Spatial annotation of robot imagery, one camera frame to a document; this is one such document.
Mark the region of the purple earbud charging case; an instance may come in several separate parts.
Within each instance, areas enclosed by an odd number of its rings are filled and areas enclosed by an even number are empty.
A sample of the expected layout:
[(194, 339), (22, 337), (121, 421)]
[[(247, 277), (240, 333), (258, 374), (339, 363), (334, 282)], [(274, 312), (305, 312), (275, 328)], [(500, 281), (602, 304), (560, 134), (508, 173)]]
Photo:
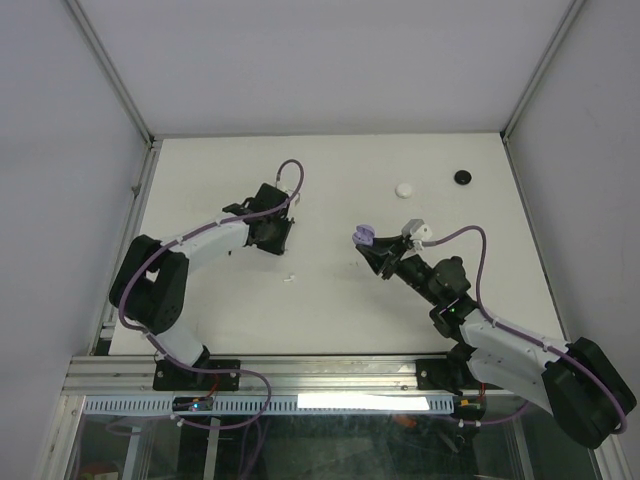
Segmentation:
[(375, 230), (366, 224), (356, 226), (352, 234), (352, 241), (355, 245), (372, 246), (375, 240)]

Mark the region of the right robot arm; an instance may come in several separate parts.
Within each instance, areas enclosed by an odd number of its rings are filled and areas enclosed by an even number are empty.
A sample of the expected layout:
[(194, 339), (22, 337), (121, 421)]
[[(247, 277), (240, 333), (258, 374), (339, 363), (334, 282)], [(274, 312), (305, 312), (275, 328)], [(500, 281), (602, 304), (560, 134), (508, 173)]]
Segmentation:
[(481, 295), (469, 292), (480, 283), (468, 280), (460, 257), (435, 265), (422, 259), (420, 250), (434, 243), (419, 221), (386, 238), (359, 225), (352, 239), (378, 277), (399, 278), (431, 304), (434, 327), (454, 341), (445, 361), (428, 371), (432, 385), (455, 395), (482, 384), (510, 391), (545, 410), (590, 449), (626, 431), (637, 399), (595, 342), (549, 338), (492, 315)]

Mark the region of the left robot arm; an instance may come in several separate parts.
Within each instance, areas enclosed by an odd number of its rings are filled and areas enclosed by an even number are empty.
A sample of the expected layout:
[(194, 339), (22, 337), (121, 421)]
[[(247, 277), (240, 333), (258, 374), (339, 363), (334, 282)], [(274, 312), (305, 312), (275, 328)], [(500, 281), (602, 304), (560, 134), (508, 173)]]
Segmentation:
[(109, 301), (129, 328), (143, 333), (175, 365), (188, 388), (209, 377), (207, 347), (180, 319), (188, 277), (199, 267), (237, 249), (255, 247), (281, 256), (293, 225), (292, 197), (264, 183), (257, 194), (233, 203), (192, 231), (161, 241), (148, 235), (130, 244), (109, 292)]

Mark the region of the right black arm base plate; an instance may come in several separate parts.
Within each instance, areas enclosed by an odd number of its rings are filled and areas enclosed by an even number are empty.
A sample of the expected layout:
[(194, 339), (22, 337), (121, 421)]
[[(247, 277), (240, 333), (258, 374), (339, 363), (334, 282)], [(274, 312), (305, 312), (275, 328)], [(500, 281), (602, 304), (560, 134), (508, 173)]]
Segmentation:
[(444, 357), (423, 357), (414, 361), (417, 389), (444, 390), (461, 395), (466, 390), (480, 390), (481, 382), (464, 365)]

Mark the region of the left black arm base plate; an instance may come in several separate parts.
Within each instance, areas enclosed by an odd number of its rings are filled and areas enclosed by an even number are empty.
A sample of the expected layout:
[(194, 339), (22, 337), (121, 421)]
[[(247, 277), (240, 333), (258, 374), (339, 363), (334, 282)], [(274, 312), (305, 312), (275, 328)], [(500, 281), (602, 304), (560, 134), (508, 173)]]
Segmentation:
[(156, 362), (156, 371), (152, 388), (154, 391), (210, 391), (215, 393), (233, 392), (239, 389), (240, 374), (220, 373), (220, 370), (237, 370), (241, 362), (237, 359), (210, 359), (204, 368), (216, 370), (215, 374), (196, 373), (176, 366), (167, 360)]

